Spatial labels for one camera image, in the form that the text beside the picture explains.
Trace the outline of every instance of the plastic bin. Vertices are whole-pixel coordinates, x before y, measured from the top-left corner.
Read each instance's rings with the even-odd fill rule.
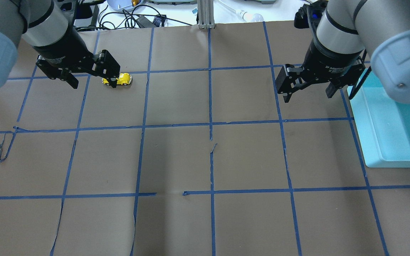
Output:
[[[410,105],[392,100],[374,73],[350,104],[366,165],[410,167]]]

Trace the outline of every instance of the yellow toy car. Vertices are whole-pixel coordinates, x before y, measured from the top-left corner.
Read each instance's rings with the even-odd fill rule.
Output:
[[[110,86],[109,81],[107,79],[103,78],[102,83]],[[132,76],[129,73],[120,73],[119,78],[117,78],[117,85],[130,85],[132,83]]]

